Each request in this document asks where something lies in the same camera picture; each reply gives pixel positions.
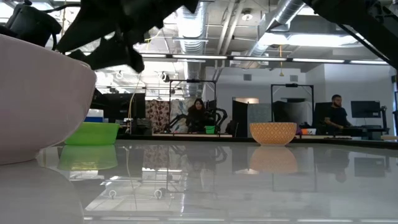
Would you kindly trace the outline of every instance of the long hair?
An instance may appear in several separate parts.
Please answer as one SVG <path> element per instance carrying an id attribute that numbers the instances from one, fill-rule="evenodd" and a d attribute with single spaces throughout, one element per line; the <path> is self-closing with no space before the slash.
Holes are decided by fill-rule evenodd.
<path id="1" fill-rule="evenodd" d="M 198 111 L 196 108 L 196 103 L 199 102 L 201 104 L 201 110 Z M 195 102 L 193 102 L 193 105 L 191 107 L 189 107 L 188 109 L 188 113 L 190 114 L 205 114 L 205 103 L 203 102 L 203 100 L 201 100 L 200 98 L 197 98 L 195 100 Z"/>

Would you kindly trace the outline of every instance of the man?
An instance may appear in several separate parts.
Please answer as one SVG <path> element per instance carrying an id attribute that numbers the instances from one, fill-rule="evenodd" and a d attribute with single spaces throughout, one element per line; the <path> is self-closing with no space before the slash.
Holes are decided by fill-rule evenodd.
<path id="1" fill-rule="evenodd" d="M 328 125 L 328 133 L 335 133 L 336 131 L 340 131 L 346 127 L 352 126 L 347 121 L 347 112 L 344 108 L 341 107 L 341 96 L 334 95 L 331 97 L 331 108 L 328 112 L 328 115 L 325 118 L 325 123 Z"/>

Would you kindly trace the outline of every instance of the person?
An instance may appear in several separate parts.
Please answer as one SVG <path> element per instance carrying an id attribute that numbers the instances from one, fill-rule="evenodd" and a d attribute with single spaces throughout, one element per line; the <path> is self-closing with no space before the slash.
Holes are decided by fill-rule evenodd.
<path id="1" fill-rule="evenodd" d="M 342 98 L 340 95 L 333 95 L 331 97 L 331 107 L 328 115 L 325 118 L 325 123 L 328 125 L 328 133 L 335 133 L 352 125 L 347 120 L 347 112 L 341 107 Z"/>
<path id="2" fill-rule="evenodd" d="M 188 118 L 186 124 L 188 132 L 200 133 L 205 132 L 205 104 L 201 99 L 196 99 L 194 104 L 188 109 Z"/>

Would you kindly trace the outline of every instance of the woman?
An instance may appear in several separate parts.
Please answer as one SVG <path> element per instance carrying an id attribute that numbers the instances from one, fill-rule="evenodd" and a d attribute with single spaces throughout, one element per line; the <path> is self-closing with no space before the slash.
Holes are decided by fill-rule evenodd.
<path id="1" fill-rule="evenodd" d="M 189 133 L 205 132 L 205 104 L 201 99 L 196 99 L 188 109 L 187 126 Z"/>

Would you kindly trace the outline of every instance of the black partition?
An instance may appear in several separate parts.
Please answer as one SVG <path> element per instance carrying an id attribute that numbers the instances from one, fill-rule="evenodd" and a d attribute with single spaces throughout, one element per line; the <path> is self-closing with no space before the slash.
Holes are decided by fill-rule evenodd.
<path id="1" fill-rule="evenodd" d="M 236 136 L 238 138 L 248 137 L 248 104 L 236 100 L 232 101 L 232 120 L 238 123 Z"/>

